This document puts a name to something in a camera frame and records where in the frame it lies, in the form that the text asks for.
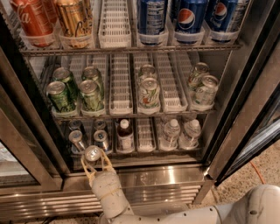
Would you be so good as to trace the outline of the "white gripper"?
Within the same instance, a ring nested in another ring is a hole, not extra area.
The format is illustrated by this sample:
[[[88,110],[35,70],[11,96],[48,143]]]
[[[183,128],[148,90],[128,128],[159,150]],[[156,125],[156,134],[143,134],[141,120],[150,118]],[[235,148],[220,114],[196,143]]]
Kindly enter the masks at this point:
[[[83,170],[91,184],[92,191],[100,201],[105,217],[112,219],[125,212],[129,207],[118,175],[115,173],[107,154],[101,151],[101,168],[103,172],[96,174],[96,169],[86,164],[84,156],[80,158]]]

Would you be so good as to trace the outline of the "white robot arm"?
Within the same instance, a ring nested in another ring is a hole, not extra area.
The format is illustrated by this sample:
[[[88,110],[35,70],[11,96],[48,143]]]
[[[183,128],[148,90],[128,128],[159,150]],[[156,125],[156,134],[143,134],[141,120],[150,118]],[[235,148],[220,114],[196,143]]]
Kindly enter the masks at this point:
[[[280,224],[280,187],[259,185],[234,203],[159,216],[136,215],[106,153],[88,147],[80,158],[108,224]]]

